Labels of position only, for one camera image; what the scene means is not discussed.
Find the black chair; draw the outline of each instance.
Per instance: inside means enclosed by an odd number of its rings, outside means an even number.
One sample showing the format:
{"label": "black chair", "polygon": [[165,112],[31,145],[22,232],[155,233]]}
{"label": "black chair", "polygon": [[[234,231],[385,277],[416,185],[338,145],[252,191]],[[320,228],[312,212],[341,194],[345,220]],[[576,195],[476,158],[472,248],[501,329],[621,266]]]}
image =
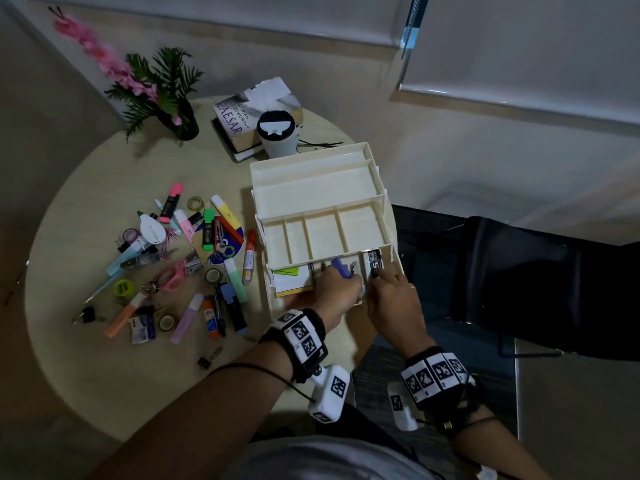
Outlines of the black chair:
{"label": "black chair", "polygon": [[612,246],[469,217],[451,318],[564,352],[640,360],[637,244]]}

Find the yellow highlighter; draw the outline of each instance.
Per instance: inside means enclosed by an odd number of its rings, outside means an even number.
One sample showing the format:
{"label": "yellow highlighter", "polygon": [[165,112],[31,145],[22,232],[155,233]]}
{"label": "yellow highlighter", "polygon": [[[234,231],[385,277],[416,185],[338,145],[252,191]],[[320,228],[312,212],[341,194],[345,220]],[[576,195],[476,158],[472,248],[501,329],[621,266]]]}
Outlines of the yellow highlighter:
{"label": "yellow highlighter", "polygon": [[236,216],[231,213],[229,206],[220,198],[219,195],[213,195],[211,197],[211,203],[216,206],[220,215],[224,217],[229,225],[234,229],[240,229],[242,227]]}

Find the green plant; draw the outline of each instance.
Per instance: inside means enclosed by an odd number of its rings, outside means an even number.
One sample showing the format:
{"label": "green plant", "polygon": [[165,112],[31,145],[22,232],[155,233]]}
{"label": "green plant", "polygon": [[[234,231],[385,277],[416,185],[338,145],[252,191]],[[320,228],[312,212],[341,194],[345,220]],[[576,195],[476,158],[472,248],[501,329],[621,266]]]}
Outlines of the green plant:
{"label": "green plant", "polygon": [[127,140],[142,128],[144,120],[159,111],[170,114],[176,126],[189,122],[186,114],[179,114],[179,100],[195,92],[193,86],[204,72],[187,66],[184,57],[191,55],[182,48],[164,47],[153,56],[156,65],[152,66],[139,54],[127,54],[130,76],[105,91],[108,99],[127,103]]}

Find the beige tabletop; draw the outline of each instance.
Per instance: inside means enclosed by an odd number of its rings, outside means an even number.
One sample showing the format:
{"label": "beige tabletop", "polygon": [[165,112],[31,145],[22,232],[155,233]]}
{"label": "beige tabletop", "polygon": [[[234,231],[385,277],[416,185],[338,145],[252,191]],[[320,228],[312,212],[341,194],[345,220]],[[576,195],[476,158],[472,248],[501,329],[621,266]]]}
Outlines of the beige tabletop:
{"label": "beige tabletop", "polygon": [[[245,230],[255,228],[249,165],[254,158],[235,162],[212,128],[212,104],[222,98],[192,102],[200,125],[199,136],[179,142],[155,120],[126,143],[119,132],[96,148],[71,174],[42,220],[31,250],[26,277],[25,307],[31,344],[44,375],[61,398],[94,427],[117,439],[131,436],[142,424],[181,393],[205,377],[198,369],[201,356],[219,345],[223,352],[212,369],[229,362],[253,343],[237,336],[229,324],[224,339],[208,338],[200,312],[180,344],[169,342],[169,333],[131,345],[129,327],[113,339],[103,330],[121,306],[111,288],[93,300],[96,314],[106,322],[72,325],[84,300],[108,275],[106,268],[117,256],[116,239],[130,227],[138,227],[136,211],[158,212],[154,199],[164,202],[174,182],[184,186],[178,208],[186,209],[188,197],[208,200],[219,194],[236,214]],[[304,111],[302,139],[313,143],[353,140],[327,120]],[[396,226],[390,205],[385,222],[396,242]],[[173,259],[191,250],[184,237]],[[244,249],[236,257],[242,269]],[[124,277],[136,286],[144,284],[164,264],[128,272]],[[203,270],[191,276],[175,294],[158,301],[181,316],[194,292],[211,293]],[[259,337],[270,317],[264,276],[258,263],[255,278],[247,287],[249,303],[243,306],[248,335]],[[375,338],[376,332],[364,306],[357,306],[327,336],[330,351],[325,363],[339,363],[351,371]],[[306,392],[310,384],[301,387]],[[211,400],[215,407],[215,398]],[[274,407],[280,417],[306,411],[307,401],[286,391]]]}

